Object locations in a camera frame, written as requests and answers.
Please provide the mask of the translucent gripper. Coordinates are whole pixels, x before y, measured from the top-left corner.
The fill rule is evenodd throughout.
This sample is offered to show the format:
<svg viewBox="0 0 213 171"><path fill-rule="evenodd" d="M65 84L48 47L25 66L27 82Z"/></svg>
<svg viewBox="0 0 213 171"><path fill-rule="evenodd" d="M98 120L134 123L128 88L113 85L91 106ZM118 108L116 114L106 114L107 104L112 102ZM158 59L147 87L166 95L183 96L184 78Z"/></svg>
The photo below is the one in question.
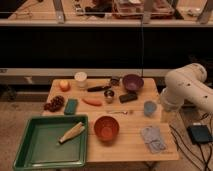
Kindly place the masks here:
<svg viewBox="0 0 213 171"><path fill-rule="evenodd" d="M160 93L160 103L163 107L161 121L169 123L175 113L180 109L181 99L167 88L164 88Z"/></svg>

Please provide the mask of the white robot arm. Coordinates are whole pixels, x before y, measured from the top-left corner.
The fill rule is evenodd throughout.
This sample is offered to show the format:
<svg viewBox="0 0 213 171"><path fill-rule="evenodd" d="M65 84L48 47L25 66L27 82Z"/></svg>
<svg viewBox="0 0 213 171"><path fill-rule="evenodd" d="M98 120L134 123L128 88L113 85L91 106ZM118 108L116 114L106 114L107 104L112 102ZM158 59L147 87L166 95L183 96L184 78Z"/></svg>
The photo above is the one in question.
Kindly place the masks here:
<svg viewBox="0 0 213 171"><path fill-rule="evenodd" d="M204 84L206 79L207 71L199 63L169 71L164 77L166 87L159 96L162 105L161 121L168 123L185 100L213 114L213 89Z"/></svg>

